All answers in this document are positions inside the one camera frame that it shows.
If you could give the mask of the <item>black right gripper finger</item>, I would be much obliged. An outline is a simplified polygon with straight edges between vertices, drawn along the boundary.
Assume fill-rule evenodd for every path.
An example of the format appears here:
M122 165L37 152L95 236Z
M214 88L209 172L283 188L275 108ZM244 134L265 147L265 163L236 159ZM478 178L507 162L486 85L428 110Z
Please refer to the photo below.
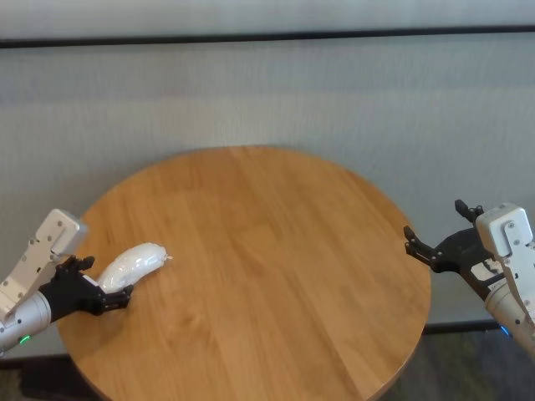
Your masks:
M403 233L406 254L427 265L433 272L441 272L439 252L422 242L409 226L403 228Z
M475 224L477 217L484 213L482 206L469 207L463 200L455 200L455 209L460 216L471 224Z

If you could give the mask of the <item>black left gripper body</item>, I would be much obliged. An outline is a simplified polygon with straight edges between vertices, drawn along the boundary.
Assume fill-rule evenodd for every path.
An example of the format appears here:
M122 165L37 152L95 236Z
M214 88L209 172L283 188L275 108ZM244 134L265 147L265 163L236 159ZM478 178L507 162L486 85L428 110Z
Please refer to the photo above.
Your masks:
M48 302L51 322L75 312L88 312L99 316L103 291L81 272L64 272L62 264L56 267L52 279L43 284L39 291Z

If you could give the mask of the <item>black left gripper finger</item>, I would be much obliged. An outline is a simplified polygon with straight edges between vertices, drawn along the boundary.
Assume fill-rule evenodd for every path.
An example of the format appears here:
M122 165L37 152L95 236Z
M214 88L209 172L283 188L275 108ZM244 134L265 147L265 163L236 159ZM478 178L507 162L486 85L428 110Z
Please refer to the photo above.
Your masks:
M62 264L62 270L64 272L81 272L90 269L93 264L93 256L87 256L83 259L71 256Z
M134 286L129 285L120 291L104 294L101 298L101 312L126 308L130 302L130 295L133 290Z

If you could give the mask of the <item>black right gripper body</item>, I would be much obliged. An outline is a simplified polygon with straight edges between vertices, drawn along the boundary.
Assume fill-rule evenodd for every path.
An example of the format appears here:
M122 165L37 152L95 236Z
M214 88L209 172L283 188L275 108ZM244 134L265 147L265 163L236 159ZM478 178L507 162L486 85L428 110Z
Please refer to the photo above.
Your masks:
M458 231L441 242L432 257L432 271L456 273L483 301L491 286L504 279L501 265L484 248L475 228Z

